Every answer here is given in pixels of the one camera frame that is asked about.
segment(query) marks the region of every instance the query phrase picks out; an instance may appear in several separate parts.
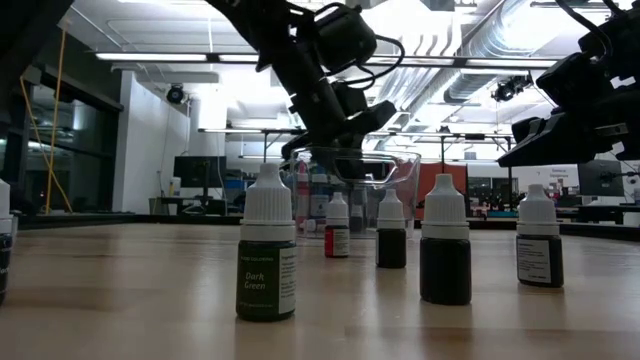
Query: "computer monitor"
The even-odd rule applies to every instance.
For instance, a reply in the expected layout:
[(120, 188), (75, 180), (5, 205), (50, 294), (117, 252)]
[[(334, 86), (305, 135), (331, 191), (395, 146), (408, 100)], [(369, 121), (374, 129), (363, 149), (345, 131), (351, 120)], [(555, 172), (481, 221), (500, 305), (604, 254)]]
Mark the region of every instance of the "computer monitor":
[(206, 186), (223, 187), (227, 167), (224, 156), (176, 156), (173, 164), (173, 176), (181, 179), (183, 188), (203, 188), (207, 170)]
[(615, 160), (592, 160), (578, 164), (580, 195), (624, 196), (622, 167)]

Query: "table surface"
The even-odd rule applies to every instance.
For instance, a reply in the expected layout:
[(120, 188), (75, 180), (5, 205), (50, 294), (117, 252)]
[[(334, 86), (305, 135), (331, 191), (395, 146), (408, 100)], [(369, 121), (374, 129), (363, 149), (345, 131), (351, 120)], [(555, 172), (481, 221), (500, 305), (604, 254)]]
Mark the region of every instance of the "table surface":
[(19, 234), (2, 359), (637, 359), (640, 247), (565, 237), (565, 288), (520, 285), (514, 234), (472, 231), (473, 299), (418, 295), (418, 243), (376, 269), (372, 240), (298, 249), (296, 315), (234, 312), (237, 227), (129, 224)]

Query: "transparent bowl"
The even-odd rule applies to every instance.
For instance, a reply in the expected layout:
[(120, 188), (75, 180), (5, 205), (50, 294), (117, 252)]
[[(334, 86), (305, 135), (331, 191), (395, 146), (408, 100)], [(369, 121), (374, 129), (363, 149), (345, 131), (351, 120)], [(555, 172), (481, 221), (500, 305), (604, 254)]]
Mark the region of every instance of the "transparent bowl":
[(378, 204), (387, 189), (403, 203), (407, 237), (413, 236), (420, 155), (310, 147), (291, 154), (293, 210), (298, 236), (324, 237), (326, 205), (335, 192), (349, 204), (352, 238), (375, 238)]

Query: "clear plastic container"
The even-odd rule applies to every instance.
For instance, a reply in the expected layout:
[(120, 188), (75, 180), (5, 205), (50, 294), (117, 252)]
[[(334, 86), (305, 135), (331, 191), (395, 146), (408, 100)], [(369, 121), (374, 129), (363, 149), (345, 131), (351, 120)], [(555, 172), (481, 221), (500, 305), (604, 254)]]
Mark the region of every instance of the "clear plastic container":
[[(407, 237), (413, 236), (414, 219), (417, 205), (417, 188), (420, 169), (420, 155), (406, 152), (360, 151), (333, 148), (302, 148), (292, 152), (290, 169), (300, 168), (304, 163), (313, 179), (313, 174), (326, 174), (331, 181), (314, 187), (313, 180), (310, 197), (320, 197), (326, 193), (338, 191), (348, 199), (349, 228), (351, 238), (375, 238), (378, 204), (385, 196), (387, 189), (395, 189), (403, 203)], [(294, 177), (293, 194), (297, 194), (298, 182)], [(315, 194), (314, 189), (322, 191)], [(293, 196), (294, 213), (310, 214), (307, 219), (298, 219), (298, 236), (302, 238), (323, 238), (324, 219), (319, 219), (318, 209), (306, 211), (300, 206), (309, 206), (309, 202), (299, 201)]]

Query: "yellow cable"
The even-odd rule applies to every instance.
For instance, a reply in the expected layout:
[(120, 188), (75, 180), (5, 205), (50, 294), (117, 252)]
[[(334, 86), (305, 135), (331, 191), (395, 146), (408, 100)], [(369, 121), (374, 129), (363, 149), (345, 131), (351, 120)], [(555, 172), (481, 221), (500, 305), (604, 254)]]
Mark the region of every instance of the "yellow cable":
[[(20, 86), (22, 87), (22, 96), (24, 96), (24, 103), (27, 107), (27, 112), (29, 113), (29, 117), (31, 118), (31, 125), (33, 126), (33, 130), (35, 130), (36, 132), (36, 140), (38, 140), (38, 144), (40, 144), (40, 153), (42, 153), (42, 158), (44, 159), (44, 162), (47, 164), (47, 167), (51, 169), (49, 158), (47, 158), (47, 154), (44, 152), (44, 147), (42, 147), (42, 140), (40, 140), (38, 125), (36, 124), (36, 118), (33, 116), (33, 111), (31, 110), (31, 102), (29, 101), (29, 96), (27, 95), (27, 88), (24, 85), (24, 78), (22, 76), (20, 77)], [(62, 194), (62, 198), (64, 198), (64, 202), (67, 204), (67, 208), (69, 209), (69, 212), (72, 213), (73, 209), (71, 208), (71, 204), (69, 204), (69, 199), (67, 198), (67, 194), (65, 194), (64, 190), (62, 189), (62, 186), (58, 182), (58, 177), (56, 176), (56, 174), (55, 173), (52, 173), (52, 174), (53, 174), (53, 181), (56, 183), (58, 190), (60, 190), (60, 193)]]
[(62, 28), (62, 41), (60, 43), (60, 59), (58, 61), (58, 83), (56, 84), (56, 102), (53, 108), (53, 130), (51, 133), (51, 151), (49, 152), (49, 178), (47, 180), (47, 207), (45, 214), (51, 211), (51, 179), (53, 174), (53, 151), (56, 146), (56, 127), (58, 126), (58, 105), (60, 105), (60, 84), (62, 83), (62, 65), (64, 64), (64, 45), (67, 39), (67, 22)]

